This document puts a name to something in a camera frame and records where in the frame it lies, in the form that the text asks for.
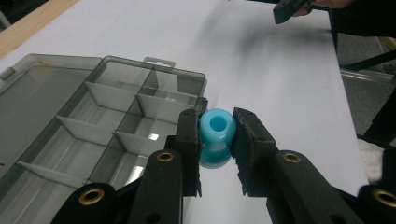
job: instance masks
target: plastic storage box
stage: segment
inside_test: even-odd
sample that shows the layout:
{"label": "plastic storage box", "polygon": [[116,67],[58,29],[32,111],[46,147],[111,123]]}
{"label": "plastic storage box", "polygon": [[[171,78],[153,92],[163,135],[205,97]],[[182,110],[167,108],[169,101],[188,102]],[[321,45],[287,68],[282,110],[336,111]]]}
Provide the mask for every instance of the plastic storage box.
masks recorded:
{"label": "plastic storage box", "polygon": [[205,110],[204,75],[148,61],[28,55],[0,75],[1,223],[50,223],[84,184],[125,186],[181,111]]}

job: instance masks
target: wooden strip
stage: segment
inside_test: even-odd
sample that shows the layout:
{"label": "wooden strip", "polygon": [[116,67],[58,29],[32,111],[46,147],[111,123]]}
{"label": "wooden strip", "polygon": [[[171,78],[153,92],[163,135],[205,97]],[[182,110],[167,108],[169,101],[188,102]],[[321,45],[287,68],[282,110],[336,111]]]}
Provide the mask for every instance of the wooden strip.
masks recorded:
{"label": "wooden strip", "polygon": [[50,0],[0,33],[0,59],[53,21],[78,0]]}
{"label": "wooden strip", "polygon": [[396,39],[395,38],[381,37],[381,39],[389,49],[396,49]]}

